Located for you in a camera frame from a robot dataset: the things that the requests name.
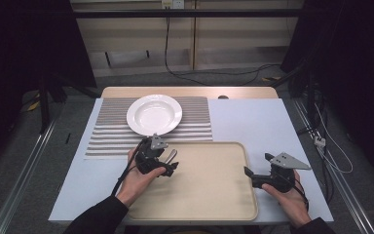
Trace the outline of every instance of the sleeve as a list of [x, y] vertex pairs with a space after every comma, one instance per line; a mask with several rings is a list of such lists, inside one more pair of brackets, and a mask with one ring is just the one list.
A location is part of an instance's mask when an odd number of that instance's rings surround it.
[[114, 233], [128, 211], [120, 200], [110, 196], [75, 218], [64, 234]]
[[294, 228], [290, 227], [292, 234], [335, 234], [335, 232], [320, 217], [306, 223], [305, 225]]

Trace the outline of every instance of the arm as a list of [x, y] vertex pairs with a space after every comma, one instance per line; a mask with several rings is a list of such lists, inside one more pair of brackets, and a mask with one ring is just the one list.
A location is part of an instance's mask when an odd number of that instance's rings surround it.
[[[300, 181], [300, 176], [296, 171], [294, 175]], [[296, 186], [302, 190], [300, 183], [296, 182]], [[321, 218], [312, 220], [309, 217], [305, 201], [295, 189], [281, 193], [275, 187], [266, 183], [262, 185], [262, 188], [279, 201], [283, 211], [290, 219], [292, 233], [335, 233]]]
[[154, 178], [166, 171], [165, 168], [157, 168], [149, 174], [143, 175], [135, 167], [134, 161], [132, 161], [130, 168], [131, 170], [115, 197], [110, 196], [80, 214], [64, 233], [114, 233], [129, 211], [129, 207], [141, 196]]

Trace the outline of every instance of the person's left hand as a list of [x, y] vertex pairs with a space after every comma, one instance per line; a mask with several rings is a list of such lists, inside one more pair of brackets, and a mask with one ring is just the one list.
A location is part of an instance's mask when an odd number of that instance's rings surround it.
[[[293, 172], [296, 180], [300, 182], [299, 174], [296, 170], [293, 170]], [[296, 187], [303, 191], [302, 185], [299, 182], [296, 182]], [[274, 186], [267, 183], [264, 183], [262, 188], [279, 201], [293, 227], [299, 228], [311, 221], [308, 210], [306, 209], [305, 200], [294, 188], [286, 193], [279, 192]]]
[[[129, 160], [135, 149], [129, 151]], [[141, 196], [148, 185], [153, 181], [154, 178], [163, 174], [166, 169], [163, 167], [154, 169], [150, 173], [144, 175], [135, 166], [135, 161], [132, 161], [129, 167], [129, 173], [121, 185], [121, 189], [117, 194], [117, 198], [128, 208], [135, 202], [135, 200]]]

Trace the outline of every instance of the white plate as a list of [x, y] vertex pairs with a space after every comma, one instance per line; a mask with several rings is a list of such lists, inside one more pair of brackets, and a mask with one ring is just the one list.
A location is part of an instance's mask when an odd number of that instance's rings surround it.
[[181, 121], [182, 109], [172, 97], [152, 95], [136, 100], [127, 112], [127, 123], [136, 133], [144, 136], [163, 135]]

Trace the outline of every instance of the metal bracket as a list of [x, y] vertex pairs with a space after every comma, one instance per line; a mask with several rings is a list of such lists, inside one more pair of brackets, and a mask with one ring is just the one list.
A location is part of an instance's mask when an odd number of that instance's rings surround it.
[[151, 139], [151, 149], [156, 150], [156, 149], [162, 149], [162, 148], [167, 148], [168, 144], [164, 142], [164, 140], [159, 137], [157, 134], [153, 134], [152, 139]]
[[284, 152], [276, 156], [275, 158], [271, 159], [270, 163], [278, 167], [285, 168], [285, 169], [301, 169], [301, 170], [311, 169], [309, 165], [299, 161], [298, 159]]

